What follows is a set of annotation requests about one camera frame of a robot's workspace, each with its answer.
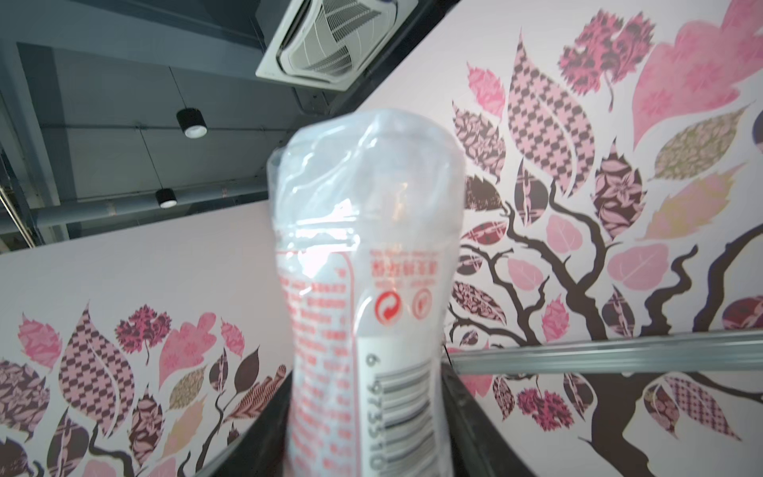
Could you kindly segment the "tall bottle red cap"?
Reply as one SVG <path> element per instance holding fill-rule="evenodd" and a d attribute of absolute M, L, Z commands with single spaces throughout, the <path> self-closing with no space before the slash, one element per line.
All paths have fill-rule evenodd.
<path fill-rule="evenodd" d="M 290 476 L 450 476 L 441 391 L 465 161 L 435 122 L 361 111 L 268 162 L 294 364 Z"/>

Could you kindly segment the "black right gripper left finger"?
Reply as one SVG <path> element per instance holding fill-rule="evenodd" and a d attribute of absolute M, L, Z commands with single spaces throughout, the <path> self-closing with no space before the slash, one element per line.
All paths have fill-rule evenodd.
<path fill-rule="evenodd" d="M 292 373 L 256 422 L 196 476 L 285 476 Z"/>

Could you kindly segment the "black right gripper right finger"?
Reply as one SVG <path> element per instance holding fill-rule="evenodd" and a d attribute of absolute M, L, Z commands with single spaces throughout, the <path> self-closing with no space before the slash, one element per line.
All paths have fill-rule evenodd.
<path fill-rule="evenodd" d="M 441 383 L 454 475 L 534 477 L 448 364 Z"/>

